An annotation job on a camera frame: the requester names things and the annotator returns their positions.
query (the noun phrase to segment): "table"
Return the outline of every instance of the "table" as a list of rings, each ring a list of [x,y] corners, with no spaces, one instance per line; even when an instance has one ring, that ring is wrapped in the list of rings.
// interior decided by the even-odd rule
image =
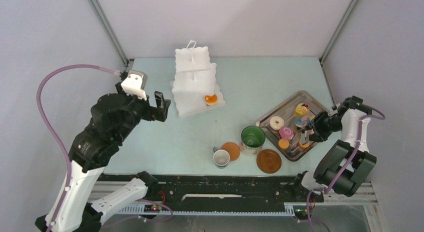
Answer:
[[[256,121],[299,90],[315,97],[325,107],[332,106],[320,62],[316,57],[217,57],[216,81],[226,105],[180,118],[171,92],[175,58],[136,58],[132,68],[148,75],[145,91],[156,105],[154,91],[171,99],[165,123],[142,120],[110,160],[106,174],[136,174],[147,171],[161,175],[266,176],[256,165],[256,157],[243,154],[225,169],[212,161],[213,147],[226,142],[240,143],[244,127]],[[299,161],[291,162],[280,152],[281,169],[272,174],[296,175],[314,171],[323,156],[340,138],[332,134]],[[264,149],[278,151],[266,140]]]

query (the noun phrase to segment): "metal tray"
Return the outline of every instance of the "metal tray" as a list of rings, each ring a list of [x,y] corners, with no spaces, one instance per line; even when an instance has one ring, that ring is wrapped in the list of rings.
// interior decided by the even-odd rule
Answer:
[[[256,122],[256,126],[263,130],[268,140],[270,140],[289,161],[298,161],[317,144],[316,142],[310,141],[310,146],[306,149],[301,148],[298,144],[301,136],[298,128],[296,127],[297,118],[295,117],[294,112],[296,106],[301,103],[309,106],[310,116],[317,115],[321,111],[329,112],[329,110],[318,102],[318,100],[312,97],[312,95],[306,91],[300,90],[289,97],[286,101],[273,108],[270,112],[266,113]],[[270,119],[273,116],[281,117],[284,120],[284,126],[291,128],[294,132],[294,137],[290,140],[290,146],[288,149],[283,150],[278,146],[278,141],[281,137],[277,130],[270,127]]]

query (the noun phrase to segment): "mug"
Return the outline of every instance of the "mug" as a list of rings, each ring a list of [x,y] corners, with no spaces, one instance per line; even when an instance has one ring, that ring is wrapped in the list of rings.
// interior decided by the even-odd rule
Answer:
[[[218,168],[224,169],[230,162],[230,154],[226,150],[217,149],[216,147],[213,147],[212,159]]]

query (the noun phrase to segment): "wall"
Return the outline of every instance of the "wall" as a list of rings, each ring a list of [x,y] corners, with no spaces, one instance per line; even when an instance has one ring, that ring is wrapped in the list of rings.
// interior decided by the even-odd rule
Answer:
[[[36,231],[65,177],[63,155],[36,105],[41,80],[72,64],[122,69],[87,0],[0,0],[1,231]],[[90,107],[117,78],[80,69],[51,79],[42,94],[47,117],[67,148]]]
[[[370,177],[392,232],[422,231],[424,0],[361,0],[325,64],[338,102],[380,109],[368,147]]]
[[[351,0],[98,0],[129,58],[320,57]]]

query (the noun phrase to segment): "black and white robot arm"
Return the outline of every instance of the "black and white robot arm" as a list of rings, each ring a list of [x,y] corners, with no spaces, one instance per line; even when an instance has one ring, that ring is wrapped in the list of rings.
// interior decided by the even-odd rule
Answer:
[[[377,158],[369,154],[367,146],[368,123],[371,117],[385,119],[377,110],[381,117],[372,115],[373,110],[364,105],[361,98],[352,96],[333,107],[330,113],[321,111],[302,128],[302,133],[313,130],[309,140],[315,142],[324,142],[331,133],[341,131],[341,138],[324,156],[313,174],[318,184],[333,189],[337,194],[350,197],[365,181],[377,162]],[[353,170],[346,169],[348,164]],[[311,181],[311,174],[307,174],[304,181]],[[311,184],[304,181],[304,186]]]
[[[144,91],[147,75],[130,70],[116,84],[117,93],[98,99],[91,108],[92,118],[83,132],[75,137],[69,150],[71,160],[70,185],[66,179],[51,211],[39,217],[35,225],[52,232],[95,232],[115,213],[135,200],[157,193],[157,180],[147,172],[136,175],[127,185],[104,198],[88,203],[90,193],[111,157],[141,120],[164,122],[171,101],[155,92],[156,107],[150,106]],[[67,191],[60,209],[52,221],[61,198]]]

